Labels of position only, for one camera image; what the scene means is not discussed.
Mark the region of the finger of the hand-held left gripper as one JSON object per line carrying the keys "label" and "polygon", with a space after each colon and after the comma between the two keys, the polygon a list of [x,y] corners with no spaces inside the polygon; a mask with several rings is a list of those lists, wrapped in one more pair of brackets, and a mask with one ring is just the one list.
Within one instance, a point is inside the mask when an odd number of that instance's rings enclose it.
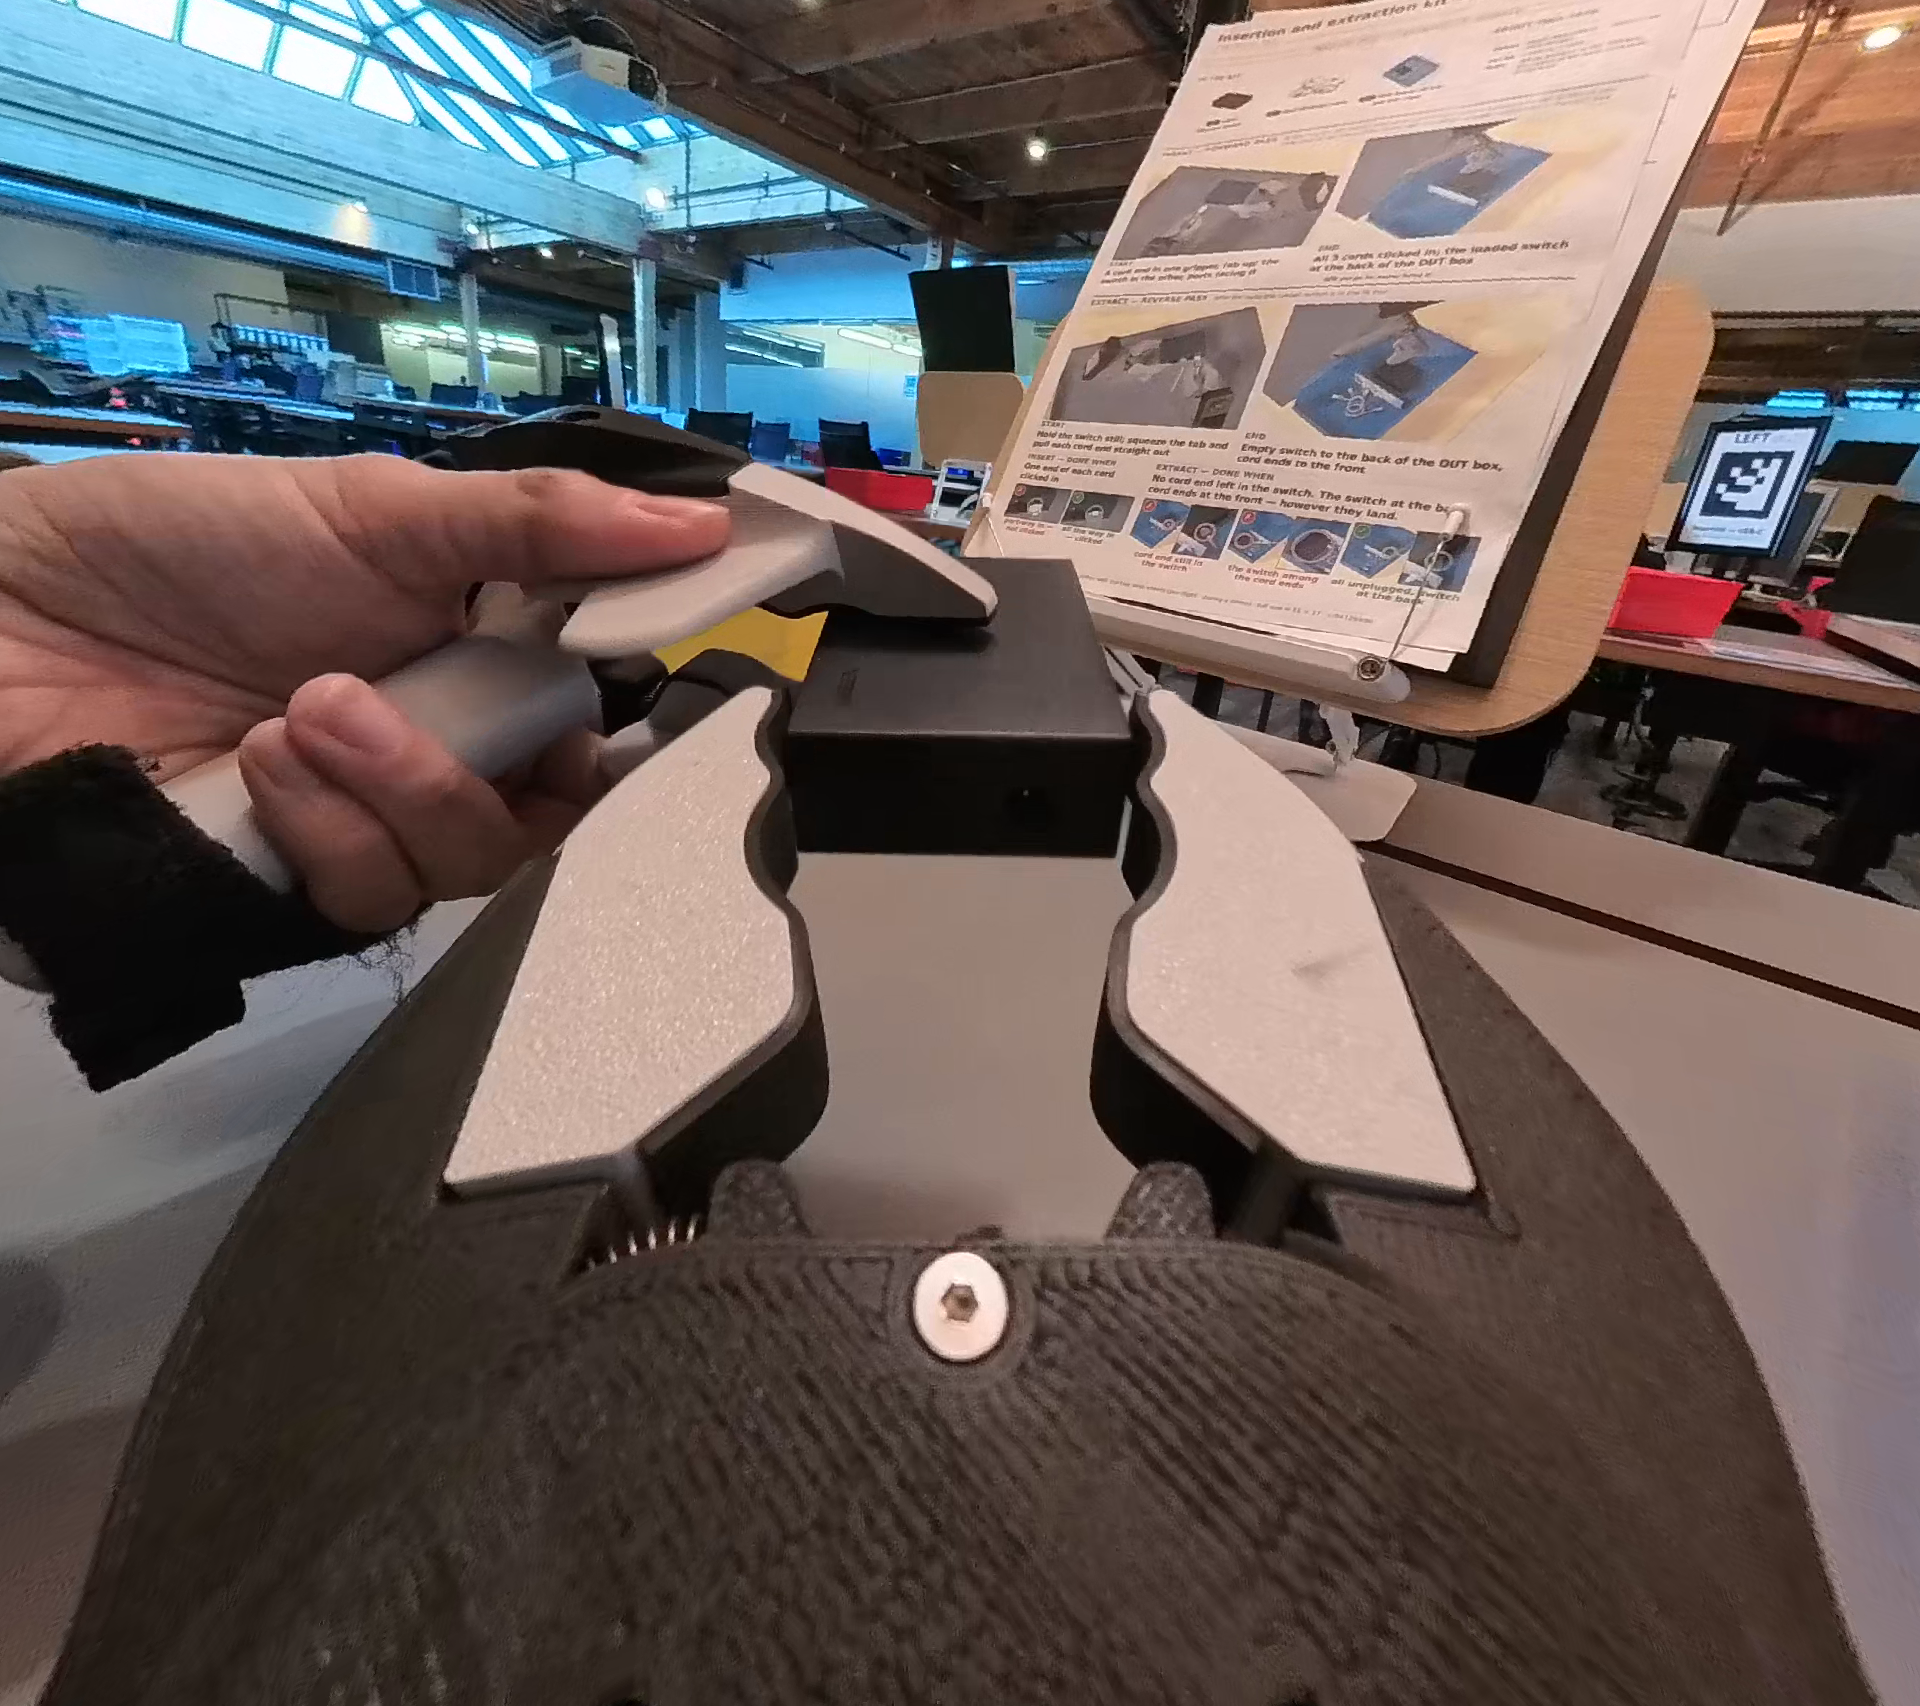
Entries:
{"label": "finger of the hand-held left gripper", "polygon": [[728,480],[728,541],[687,565],[595,585],[559,647],[587,660],[658,654],[822,575],[839,578],[839,508],[822,484],[749,464]]}
{"label": "finger of the hand-held left gripper", "polygon": [[800,584],[779,591],[779,613],[851,610],[967,628],[997,616],[997,587],[896,515],[793,472],[779,472],[779,503],[822,526],[832,547]]}

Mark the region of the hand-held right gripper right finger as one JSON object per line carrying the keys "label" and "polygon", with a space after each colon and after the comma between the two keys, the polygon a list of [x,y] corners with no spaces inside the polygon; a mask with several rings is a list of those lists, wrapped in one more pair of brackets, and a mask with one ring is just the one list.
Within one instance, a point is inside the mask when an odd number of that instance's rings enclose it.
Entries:
{"label": "hand-held right gripper right finger", "polygon": [[1136,1165],[1213,1127],[1309,1184],[1461,1203],[1477,1168],[1360,852],[1302,782],[1170,689],[1143,745],[1097,1117]]}

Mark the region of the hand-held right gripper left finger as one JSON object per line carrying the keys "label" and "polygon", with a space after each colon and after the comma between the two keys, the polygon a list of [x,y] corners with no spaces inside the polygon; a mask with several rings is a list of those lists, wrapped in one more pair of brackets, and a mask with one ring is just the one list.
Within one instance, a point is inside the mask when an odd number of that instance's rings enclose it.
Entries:
{"label": "hand-held right gripper left finger", "polygon": [[781,767],[744,687],[628,770],[559,856],[444,1163],[482,1197],[603,1184],[700,1206],[825,1117],[828,1046]]}

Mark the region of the black network switch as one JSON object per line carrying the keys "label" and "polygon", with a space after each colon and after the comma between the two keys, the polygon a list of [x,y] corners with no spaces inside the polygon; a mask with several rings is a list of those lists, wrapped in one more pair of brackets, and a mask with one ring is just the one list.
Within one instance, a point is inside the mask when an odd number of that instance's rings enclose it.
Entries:
{"label": "black network switch", "polygon": [[781,757],[802,854],[1118,852],[1140,750],[1082,581],[1061,560],[977,567],[985,624],[828,613]]}

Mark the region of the person's left hand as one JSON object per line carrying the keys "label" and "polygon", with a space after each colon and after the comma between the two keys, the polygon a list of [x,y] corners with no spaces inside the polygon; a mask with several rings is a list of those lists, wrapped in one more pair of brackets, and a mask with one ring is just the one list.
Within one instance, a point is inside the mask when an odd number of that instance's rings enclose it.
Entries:
{"label": "person's left hand", "polygon": [[469,630],[478,587],[676,570],[707,500],[573,470],[394,455],[104,455],[5,472],[5,774],[129,750],[168,782],[228,753],[269,844],[351,933],[481,898],[605,792],[589,733],[489,782],[376,692]]}

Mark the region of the wooden document stand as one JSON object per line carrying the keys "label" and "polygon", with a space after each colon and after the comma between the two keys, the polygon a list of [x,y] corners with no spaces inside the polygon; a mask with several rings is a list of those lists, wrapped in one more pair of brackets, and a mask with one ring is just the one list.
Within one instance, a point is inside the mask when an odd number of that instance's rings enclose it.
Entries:
{"label": "wooden document stand", "polygon": [[993,464],[1027,398],[1016,364],[1016,275],[1004,262],[908,278],[922,350],[917,435],[927,470]]}
{"label": "wooden document stand", "polygon": [[1590,429],[1566,468],[1563,509],[1539,540],[1539,570],[1517,608],[1499,673],[1485,685],[1411,663],[1367,678],[1360,663],[1316,642],[1287,642],[1187,613],[1132,608],[1089,593],[1102,642],[1198,682],[1259,687],[1421,733],[1513,733],[1560,708],[1589,673],[1672,446],[1709,367],[1716,326],[1709,302],[1679,280],[1649,286],[1620,346],[1596,364],[1607,383],[1582,401]]}

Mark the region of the white ceiling projector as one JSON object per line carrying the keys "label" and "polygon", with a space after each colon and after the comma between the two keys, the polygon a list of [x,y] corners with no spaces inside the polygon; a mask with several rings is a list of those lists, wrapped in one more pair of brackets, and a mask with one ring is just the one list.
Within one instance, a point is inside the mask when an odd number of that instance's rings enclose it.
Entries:
{"label": "white ceiling projector", "polygon": [[566,109],[603,127],[633,127],[666,111],[654,64],[619,43],[582,36],[537,43],[527,88],[544,108]]}

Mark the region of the brown wooden desk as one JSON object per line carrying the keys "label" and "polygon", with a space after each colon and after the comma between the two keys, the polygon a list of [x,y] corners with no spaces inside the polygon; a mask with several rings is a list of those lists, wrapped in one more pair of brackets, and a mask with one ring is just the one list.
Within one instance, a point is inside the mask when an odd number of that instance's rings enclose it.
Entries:
{"label": "brown wooden desk", "polygon": [[1705,639],[1607,632],[1596,661],[1689,685],[1679,699],[1695,728],[1680,726],[1680,733],[1722,745],[1683,839],[1699,854],[1728,854],[1744,810],[1763,797],[1766,753],[1795,719],[1820,709],[1870,716],[1877,735],[1864,745],[1860,774],[1845,787],[1819,852],[1799,870],[1819,883],[1866,890],[1917,808],[1917,678],[1826,639],[1740,628]]}

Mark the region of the printed instruction sheet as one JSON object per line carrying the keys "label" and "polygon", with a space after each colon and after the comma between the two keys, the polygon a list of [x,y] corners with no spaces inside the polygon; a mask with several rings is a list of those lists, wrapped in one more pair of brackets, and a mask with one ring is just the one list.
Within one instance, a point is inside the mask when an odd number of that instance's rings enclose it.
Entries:
{"label": "printed instruction sheet", "polygon": [[994,460],[985,549],[1464,678],[1766,5],[1209,27]]}

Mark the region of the tag sign marked LEFT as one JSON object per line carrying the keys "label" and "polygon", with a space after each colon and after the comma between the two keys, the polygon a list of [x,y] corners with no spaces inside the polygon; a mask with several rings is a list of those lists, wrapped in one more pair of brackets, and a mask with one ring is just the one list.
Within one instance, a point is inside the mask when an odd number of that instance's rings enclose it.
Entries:
{"label": "tag sign marked LEFT", "polygon": [[1776,558],[1789,544],[1833,414],[1740,414],[1713,422],[1671,524],[1667,552]]}

